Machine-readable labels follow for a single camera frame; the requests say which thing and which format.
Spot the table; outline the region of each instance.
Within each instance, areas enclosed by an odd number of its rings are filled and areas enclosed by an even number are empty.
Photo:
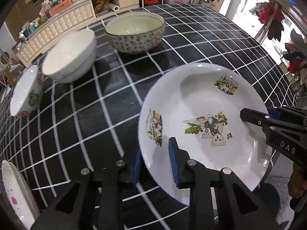
[[[250,82],[266,106],[296,105],[278,65],[224,16],[195,4],[134,11],[144,10],[165,18],[157,48],[142,54],[115,52],[104,31],[108,18],[89,26],[97,38],[97,59],[84,77],[73,84],[45,78],[40,107],[28,117],[10,116],[12,91],[1,104],[0,160],[12,161],[22,171],[41,210],[82,168],[102,169],[120,159],[119,153],[138,149],[142,102],[151,86],[177,66],[193,61],[219,64]],[[35,64],[41,66],[44,57]],[[188,207],[162,191],[144,164],[137,188],[124,190],[122,198],[128,229],[188,229]]]

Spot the human hand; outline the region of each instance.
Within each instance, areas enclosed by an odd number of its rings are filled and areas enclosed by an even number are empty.
[[[293,164],[293,173],[291,179],[288,182],[289,195],[293,198],[299,198],[304,194],[304,191],[307,190],[307,180],[304,177],[303,170],[297,164]]]

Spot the brown wall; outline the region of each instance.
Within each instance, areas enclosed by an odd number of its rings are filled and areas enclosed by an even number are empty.
[[[41,9],[42,1],[43,0],[40,0],[33,5],[31,1],[26,4],[25,0],[18,0],[10,11],[5,22],[16,41],[18,41],[19,32],[24,23],[27,21],[31,22],[39,16],[38,13]]]

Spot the floral patterned bowl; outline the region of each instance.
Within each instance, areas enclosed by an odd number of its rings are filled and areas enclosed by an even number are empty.
[[[122,53],[141,53],[156,47],[163,36],[164,18],[147,12],[120,15],[106,25],[108,41]]]
[[[23,73],[17,82],[10,102],[11,116],[24,117],[35,110],[40,103],[42,90],[41,73],[37,65],[33,65]]]

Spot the beige tufted panel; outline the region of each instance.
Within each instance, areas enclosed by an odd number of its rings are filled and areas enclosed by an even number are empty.
[[[36,33],[35,36],[32,36],[17,55],[19,55],[21,60],[27,62],[48,42],[52,41],[69,28],[93,16],[90,3],[87,3],[73,9],[52,22],[47,22],[48,25],[43,25],[44,28]]]

